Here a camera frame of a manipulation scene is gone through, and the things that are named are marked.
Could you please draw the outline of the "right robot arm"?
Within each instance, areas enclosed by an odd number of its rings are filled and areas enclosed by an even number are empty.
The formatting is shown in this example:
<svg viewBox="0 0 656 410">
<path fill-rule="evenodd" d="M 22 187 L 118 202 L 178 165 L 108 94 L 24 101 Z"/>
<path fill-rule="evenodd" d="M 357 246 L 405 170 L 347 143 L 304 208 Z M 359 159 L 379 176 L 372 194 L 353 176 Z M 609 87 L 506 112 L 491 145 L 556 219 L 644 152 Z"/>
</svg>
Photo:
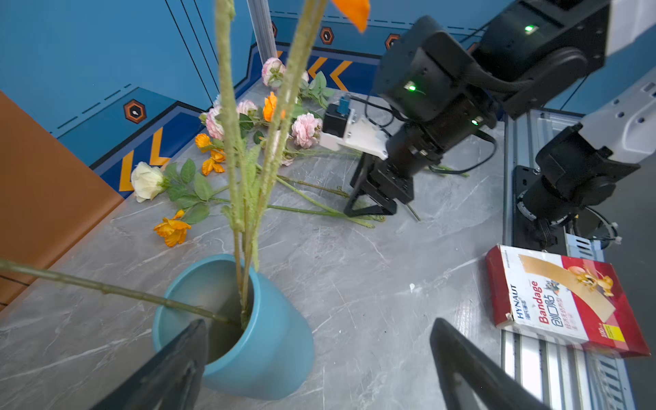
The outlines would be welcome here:
<svg viewBox="0 0 656 410">
<path fill-rule="evenodd" d="M 344 212 L 394 215 L 413 201 L 415 174 L 469 136 L 488 139 L 499 112 L 518 119 L 538 108 L 654 24 L 652 1 L 516 1 L 466 51 L 433 18 L 418 19 L 374 77 L 403 124 L 380 153 L 362 156 Z M 654 152 L 655 92 L 639 80 L 537 153 L 537 179 L 512 194 L 512 245 L 555 251 L 557 228 L 608 199 Z M 356 208 L 361 196 L 372 206 Z"/>
</svg>

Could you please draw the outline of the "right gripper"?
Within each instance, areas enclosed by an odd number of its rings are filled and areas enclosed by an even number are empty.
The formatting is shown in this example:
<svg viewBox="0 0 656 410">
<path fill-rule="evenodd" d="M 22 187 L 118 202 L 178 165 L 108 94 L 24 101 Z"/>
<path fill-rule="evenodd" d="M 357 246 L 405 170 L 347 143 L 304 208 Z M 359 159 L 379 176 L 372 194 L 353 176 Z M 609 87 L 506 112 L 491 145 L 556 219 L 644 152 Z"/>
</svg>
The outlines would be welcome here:
<svg viewBox="0 0 656 410">
<path fill-rule="evenodd" d="M 363 154 L 350 181 L 352 192 L 343 213 L 348 217 L 390 216 L 397 210 L 396 200 L 414 199 L 413 176 L 430 165 L 437 165 L 448 150 L 461 142 L 461 129 L 445 131 L 440 126 L 404 125 L 385 144 L 388 158 Z M 374 202 L 356 206 L 366 196 Z"/>
</svg>

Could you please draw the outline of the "teal ceramic vase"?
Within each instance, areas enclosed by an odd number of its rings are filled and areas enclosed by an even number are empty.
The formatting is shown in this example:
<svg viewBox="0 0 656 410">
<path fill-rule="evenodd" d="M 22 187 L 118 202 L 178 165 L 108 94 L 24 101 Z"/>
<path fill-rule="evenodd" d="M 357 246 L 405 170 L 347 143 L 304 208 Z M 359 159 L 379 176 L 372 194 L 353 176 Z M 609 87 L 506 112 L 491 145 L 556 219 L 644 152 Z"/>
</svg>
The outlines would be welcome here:
<svg viewBox="0 0 656 410">
<path fill-rule="evenodd" d="M 294 393 L 314 365 L 309 324 L 265 275 L 249 274 L 249 324 L 242 329 L 235 260 L 210 256 L 188 266 L 167 289 L 168 299 L 230 319 L 207 320 L 204 387 L 232 396 L 279 400 Z"/>
</svg>

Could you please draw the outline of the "orange gerbera flower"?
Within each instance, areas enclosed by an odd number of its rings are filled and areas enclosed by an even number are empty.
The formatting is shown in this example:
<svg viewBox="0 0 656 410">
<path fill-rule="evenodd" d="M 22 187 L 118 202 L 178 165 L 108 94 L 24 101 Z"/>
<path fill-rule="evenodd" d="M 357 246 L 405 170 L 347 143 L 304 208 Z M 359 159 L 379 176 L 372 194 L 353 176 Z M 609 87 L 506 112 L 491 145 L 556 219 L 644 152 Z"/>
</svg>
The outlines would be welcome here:
<svg viewBox="0 0 656 410">
<path fill-rule="evenodd" d="M 189 305 L 186 303 L 178 302 L 165 297 L 159 297 L 138 290 L 131 290 L 128 288 L 119 287 L 115 285 L 108 285 L 102 282 L 97 282 L 86 278 L 79 278 L 73 275 L 58 273 L 51 270 L 32 268 L 31 266 L 18 264 L 13 261 L 8 261 L 4 259 L 1 259 L 1 269 L 5 271 L 10 271 L 12 273 L 23 273 L 36 278 L 46 279 L 51 282 L 57 282 L 65 285 L 73 285 L 88 290 L 95 290 L 101 292 L 104 295 L 118 295 L 133 300 L 149 302 L 158 306 L 162 306 L 170 309 L 177 309 L 179 311 L 188 312 L 190 314 L 196 314 L 203 318 L 212 319 L 221 324 L 234 326 L 237 328 L 241 326 L 239 323 L 237 323 L 237 321 L 228 319 L 217 313 L 213 313 L 208 309 L 203 309 L 198 306 Z"/>
</svg>

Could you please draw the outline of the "yellow orange poppy spray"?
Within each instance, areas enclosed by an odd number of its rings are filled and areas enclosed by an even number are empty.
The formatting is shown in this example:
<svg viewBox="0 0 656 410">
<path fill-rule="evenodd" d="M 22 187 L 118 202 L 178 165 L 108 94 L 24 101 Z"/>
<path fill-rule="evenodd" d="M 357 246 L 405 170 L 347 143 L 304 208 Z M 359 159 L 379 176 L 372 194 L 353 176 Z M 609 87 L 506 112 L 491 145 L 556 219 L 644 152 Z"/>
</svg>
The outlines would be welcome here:
<svg viewBox="0 0 656 410">
<path fill-rule="evenodd" d="M 261 221 L 283 165 L 306 68 L 327 3 L 307 1 L 297 22 L 287 59 L 269 68 L 272 93 L 259 108 L 237 102 L 232 75 L 233 1 L 215 2 L 215 37 L 220 77 L 219 110 L 209 114 L 223 130 L 229 203 L 223 211 L 230 224 L 236 260 L 237 294 L 242 321 L 253 312 L 250 270 L 258 268 Z"/>
</svg>

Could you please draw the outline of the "white rose flower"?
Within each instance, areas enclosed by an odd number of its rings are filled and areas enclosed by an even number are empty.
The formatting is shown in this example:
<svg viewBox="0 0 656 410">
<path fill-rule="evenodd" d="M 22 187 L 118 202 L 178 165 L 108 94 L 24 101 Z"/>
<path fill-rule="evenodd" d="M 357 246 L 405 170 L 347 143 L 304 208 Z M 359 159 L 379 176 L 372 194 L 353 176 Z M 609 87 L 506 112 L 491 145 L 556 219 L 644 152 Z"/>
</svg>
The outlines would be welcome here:
<svg viewBox="0 0 656 410">
<path fill-rule="evenodd" d="M 157 235 L 165 238 L 170 247 L 184 242 L 191 227 L 209 217 L 210 206 L 214 203 L 223 205 L 222 212 L 230 227 L 235 227 L 232 220 L 232 202 L 219 197 L 220 193 L 228 191 L 229 187 L 215 189 L 208 182 L 211 173 L 225 172 L 222 167 L 225 157 L 218 150 L 213 150 L 211 154 L 212 156 L 203 162 L 200 172 L 196 170 L 193 160 L 185 162 L 181 169 L 177 169 L 176 163 L 169 163 L 167 167 L 160 168 L 140 162 L 132 172 L 131 183 L 139 203 L 152 201 L 165 192 L 170 201 L 178 207 L 174 217 L 164 218 L 162 223 L 154 228 Z"/>
</svg>

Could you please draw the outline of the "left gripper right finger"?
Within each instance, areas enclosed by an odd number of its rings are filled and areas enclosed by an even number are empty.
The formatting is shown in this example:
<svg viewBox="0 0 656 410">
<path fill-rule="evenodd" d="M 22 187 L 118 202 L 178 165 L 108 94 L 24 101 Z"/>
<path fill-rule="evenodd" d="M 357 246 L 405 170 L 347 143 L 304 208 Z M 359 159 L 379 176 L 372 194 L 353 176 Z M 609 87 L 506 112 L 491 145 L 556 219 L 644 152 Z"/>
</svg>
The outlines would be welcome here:
<svg viewBox="0 0 656 410">
<path fill-rule="evenodd" d="M 435 319 L 430 346 L 446 408 L 547 408 L 449 321 Z"/>
</svg>

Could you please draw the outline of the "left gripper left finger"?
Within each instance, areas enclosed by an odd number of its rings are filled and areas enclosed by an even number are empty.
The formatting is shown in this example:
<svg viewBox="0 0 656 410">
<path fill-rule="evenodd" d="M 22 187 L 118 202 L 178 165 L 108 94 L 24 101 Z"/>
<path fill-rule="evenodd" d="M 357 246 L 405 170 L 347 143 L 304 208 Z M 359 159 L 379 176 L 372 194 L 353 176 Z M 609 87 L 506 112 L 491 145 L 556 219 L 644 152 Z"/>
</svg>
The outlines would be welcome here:
<svg viewBox="0 0 656 410">
<path fill-rule="evenodd" d="M 94 408 L 193 409 L 207 359 L 207 326 L 197 319 Z"/>
</svg>

